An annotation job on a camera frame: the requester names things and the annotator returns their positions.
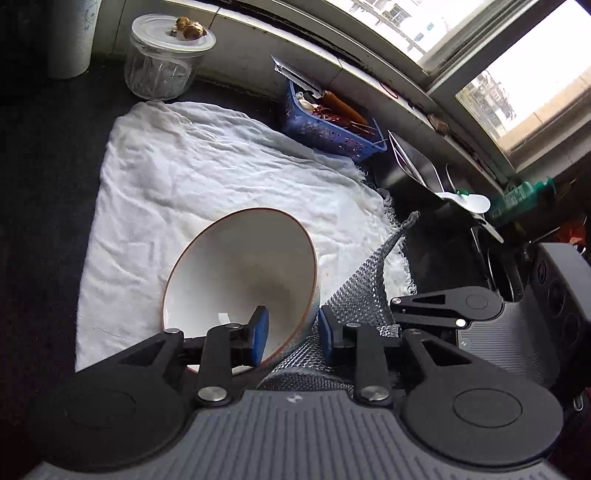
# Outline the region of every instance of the glass jar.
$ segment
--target glass jar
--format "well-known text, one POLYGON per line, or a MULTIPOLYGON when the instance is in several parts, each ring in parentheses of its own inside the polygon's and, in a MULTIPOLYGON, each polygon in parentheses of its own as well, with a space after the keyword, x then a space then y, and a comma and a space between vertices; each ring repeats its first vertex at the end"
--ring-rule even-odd
POLYGON ((186 92, 204 55, 216 42, 206 34, 197 40, 175 36, 176 18, 143 15, 134 20, 125 62, 125 81, 129 89, 148 100, 170 100, 186 92))

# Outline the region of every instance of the dark countertop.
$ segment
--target dark countertop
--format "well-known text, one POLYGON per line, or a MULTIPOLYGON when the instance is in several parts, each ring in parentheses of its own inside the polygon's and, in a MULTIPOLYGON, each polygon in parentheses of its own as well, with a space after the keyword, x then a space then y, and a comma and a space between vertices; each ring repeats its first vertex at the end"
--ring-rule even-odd
MULTIPOLYGON (((214 103, 278 128, 279 105, 226 87, 195 82, 178 100, 214 103)), ((6 441, 0 443, 11 459, 4 478, 21 476, 37 461, 22 428, 30 402, 74 372, 77 298, 100 166, 114 120, 138 101, 122 64, 95 62, 75 79, 40 82, 4 108, 0 437, 6 441)), ((420 226, 404 251, 419 291, 478 281, 467 273, 473 267, 454 267, 472 265, 465 247, 420 226)))

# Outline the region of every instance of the metal screw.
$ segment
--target metal screw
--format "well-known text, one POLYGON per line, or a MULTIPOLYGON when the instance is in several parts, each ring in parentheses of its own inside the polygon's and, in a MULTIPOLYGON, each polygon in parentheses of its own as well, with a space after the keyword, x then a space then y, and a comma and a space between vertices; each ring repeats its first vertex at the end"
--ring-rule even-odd
POLYGON ((369 401, 386 400, 389 397, 388 389, 378 385, 363 387, 359 393, 365 400, 369 401))
POLYGON ((228 396, 228 392, 222 387, 203 387, 197 396, 205 401, 220 401, 228 396))

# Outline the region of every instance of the bowl rim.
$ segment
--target bowl rim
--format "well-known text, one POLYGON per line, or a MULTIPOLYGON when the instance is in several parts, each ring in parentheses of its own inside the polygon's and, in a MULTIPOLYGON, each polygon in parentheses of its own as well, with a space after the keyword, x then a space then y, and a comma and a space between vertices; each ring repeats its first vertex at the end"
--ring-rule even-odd
POLYGON ((312 308, 312 303, 313 303, 313 299, 314 299, 314 294, 316 292, 316 286, 317 286, 317 282, 318 282, 318 258, 316 257, 316 249, 314 249, 314 244, 312 243, 312 239, 310 238, 310 235, 308 234, 307 230, 304 228, 304 226, 301 224, 301 222, 295 218, 293 215, 290 215, 287 212, 284 212, 283 210, 279 210, 277 208, 272 208, 272 207, 251 207, 251 208, 245 208, 242 210, 237 210, 236 212, 232 212, 232 213, 228 213, 227 215, 224 215, 223 217, 219 218, 218 220, 214 221, 213 223, 211 223, 210 225, 208 225, 207 227, 205 227, 203 230, 201 230, 201 232, 199 232, 197 234, 197 236, 195 238, 193 238, 193 240, 191 240, 189 242, 189 244, 184 248, 184 250, 182 251, 182 253, 178 256, 177 261, 174 263, 174 266, 172 268, 172 270, 170 271, 170 273, 168 274, 168 278, 166 279, 166 285, 164 286, 164 292, 162 294, 162 300, 161 300, 161 308, 160 308, 160 324, 162 327, 162 330, 164 330, 166 328, 166 326, 164 325, 164 300, 166 299, 166 292, 168 292, 168 285, 170 283, 170 279, 172 278, 174 271, 177 268, 177 265, 179 264, 179 262, 181 261, 181 259, 185 256, 185 254, 187 253, 187 251, 189 250, 189 248, 191 248, 191 246, 197 241, 197 239, 202 236, 205 232, 207 232, 210 228, 214 227, 217 223, 221 222, 222 220, 225 220, 233 215, 237 215, 239 213, 244 213, 244 212, 250 212, 252 210, 270 210, 272 212, 276 212, 276 213, 280 213, 286 217, 289 217, 291 220, 293 220, 299 227, 300 229, 304 232, 305 236, 306 236, 306 240, 308 240, 308 243, 310 244, 310 248, 312 250, 312 257, 314 258, 314 277, 313 277, 313 282, 312 282, 312 288, 310 290, 310 296, 308 297, 308 305, 306 307, 306 310, 304 311, 304 313, 302 314, 300 321, 297 323, 297 325, 292 329, 289 337, 285 340, 285 342, 283 342, 268 358, 266 358, 265 360, 263 360, 261 362, 261 364, 258 367, 250 367, 248 370, 245 370, 244 372, 240 372, 238 375, 241 374, 245 374, 249 371, 252 371, 255 368, 260 368, 264 365, 269 364, 274 357, 276 357, 279 352, 281 352, 293 339, 293 337, 296 335, 296 333, 300 330, 300 328, 303 326, 304 322, 306 321, 307 316, 310 314, 310 309, 312 308))

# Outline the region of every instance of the gray ribbed plastic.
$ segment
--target gray ribbed plastic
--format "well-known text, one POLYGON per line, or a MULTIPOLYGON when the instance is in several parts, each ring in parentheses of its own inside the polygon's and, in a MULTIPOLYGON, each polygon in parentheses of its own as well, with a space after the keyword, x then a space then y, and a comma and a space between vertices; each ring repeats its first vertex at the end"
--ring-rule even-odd
POLYGON ((421 450, 383 408, 344 391, 246 391, 204 410, 159 458, 124 471, 74 473, 44 463, 27 480, 558 480, 546 463, 513 473, 470 471, 421 450))
POLYGON ((457 344, 509 372, 550 387, 558 377, 556 349, 531 286, 519 303, 505 303, 501 315, 458 330, 457 344))

